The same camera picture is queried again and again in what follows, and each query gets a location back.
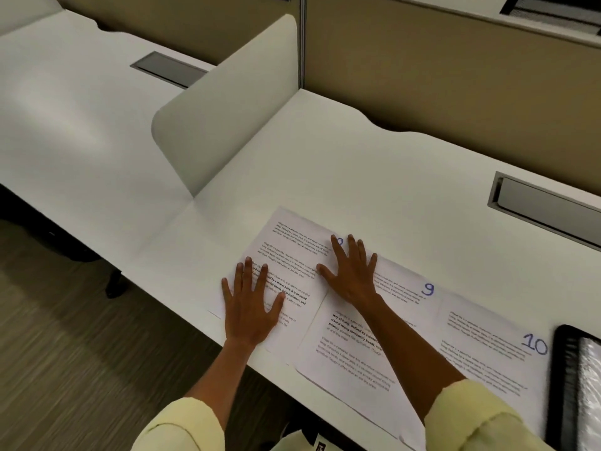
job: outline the wooden floor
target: wooden floor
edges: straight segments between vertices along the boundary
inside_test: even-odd
[[[128,450],[217,355],[217,344],[139,288],[106,299],[110,271],[0,220],[1,450]],[[274,440],[294,405],[247,369],[226,448]]]

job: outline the forearm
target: forearm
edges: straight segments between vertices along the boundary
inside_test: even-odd
[[[215,413],[223,430],[251,353],[252,348],[248,345],[226,340],[213,364],[185,395],[206,403]]]
[[[368,310],[360,310],[378,339],[399,383],[424,422],[442,389],[465,379],[444,356],[377,296]]]

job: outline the light yellow shirt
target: light yellow shirt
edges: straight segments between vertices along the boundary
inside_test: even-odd
[[[428,451],[552,451],[519,415],[480,383],[463,380],[436,398],[425,417]],[[281,440],[274,451],[312,447],[301,433]],[[170,403],[140,433],[131,451],[224,451],[223,431],[203,402],[185,397]]]

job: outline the finger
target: finger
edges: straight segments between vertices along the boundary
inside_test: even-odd
[[[231,299],[231,290],[229,289],[227,278],[225,277],[221,279],[221,290],[223,291],[223,300],[225,303],[228,303]]]
[[[357,247],[359,248],[359,259],[361,260],[361,264],[367,264],[367,254],[365,253],[365,245],[361,239],[357,241]]]
[[[274,304],[271,306],[271,310],[267,313],[269,318],[272,319],[273,323],[277,323],[280,319],[280,312],[284,306],[284,300],[286,299],[286,293],[283,291],[275,296]]]
[[[367,265],[367,270],[369,271],[369,273],[372,277],[374,275],[374,271],[376,270],[377,262],[378,262],[378,255],[374,253],[372,255],[372,259],[370,259],[370,263]]]
[[[236,276],[234,277],[234,294],[238,294],[242,291],[242,269],[244,264],[238,263],[236,266]]]
[[[349,234],[349,258],[359,259],[359,249],[352,234]]]
[[[244,273],[242,274],[242,290],[250,291],[252,288],[252,258],[247,256],[244,261]]]
[[[267,283],[267,271],[267,265],[264,264],[261,267],[261,272],[259,273],[257,284],[255,285],[255,291],[261,294],[261,300],[263,300],[263,293],[265,293],[265,284]]]
[[[336,259],[338,260],[338,265],[340,265],[340,263],[346,259],[346,253],[344,253],[342,245],[338,243],[338,239],[335,235],[332,235],[332,237],[330,237],[330,240],[332,241],[332,249],[334,250],[334,254],[336,255]]]
[[[332,286],[332,282],[336,279],[336,276],[323,264],[318,264],[316,267],[317,273],[321,275],[326,281],[327,284]]]

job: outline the handwritten number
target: handwritten number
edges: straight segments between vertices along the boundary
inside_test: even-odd
[[[522,342],[522,345],[536,351],[538,354],[544,356],[549,352],[549,347],[543,339],[537,339],[534,344],[532,343],[534,340],[534,336],[532,334],[524,335],[524,339],[526,339],[527,342]]]
[[[426,284],[424,285],[424,288],[426,288],[426,289],[429,291],[428,293],[427,293],[427,292],[425,292],[425,291],[422,291],[421,293],[422,293],[424,296],[432,296],[432,294],[434,294],[434,285],[432,285],[432,283],[426,283]]]

